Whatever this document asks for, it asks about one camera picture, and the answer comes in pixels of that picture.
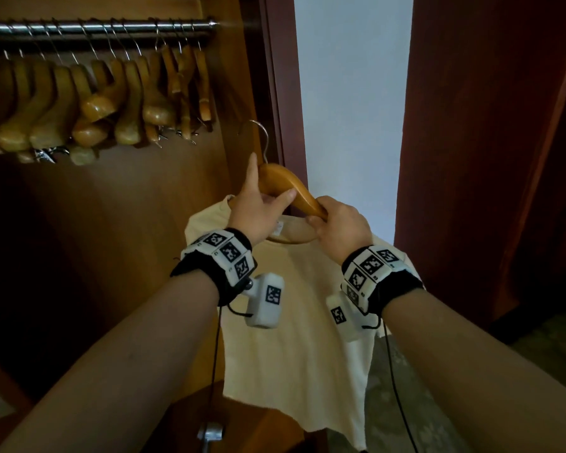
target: floor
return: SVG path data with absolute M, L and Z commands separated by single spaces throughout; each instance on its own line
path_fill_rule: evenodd
M 512 348 L 566 386 L 566 313 L 558 314 Z M 436 405 L 391 338 L 392 365 L 402 407 L 422 453 L 459 453 L 471 449 Z M 392 390 L 386 342 L 375 340 L 365 403 L 367 446 L 370 453 L 412 453 Z M 342 434 L 328 431 L 330 453 L 356 450 Z

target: cream t-shirt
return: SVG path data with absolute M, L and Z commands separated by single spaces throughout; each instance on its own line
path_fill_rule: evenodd
M 230 216 L 228 199 L 189 219 L 187 243 L 212 229 L 225 228 Z M 358 450 L 366 449 L 364 395 L 371 365 L 374 330 L 346 343 L 340 339 L 325 299 L 340 290 L 340 267 L 320 248 L 312 228 L 303 219 L 282 216 L 281 238 L 306 243 L 266 240 L 252 251 L 258 262 L 253 276 L 273 272 L 283 277 L 279 327 L 253 328 L 241 316 L 222 310 L 225 343 L 223 394 L 245 404 L 274 408 L 294 418 L 306 431 L 330 428 L 346 436 Z M 413 267 L 406 254 L 388 246 Z M 231 307 L 245 312 L 247 297 Z M 366 322 L 377 324 L 369 315 Z

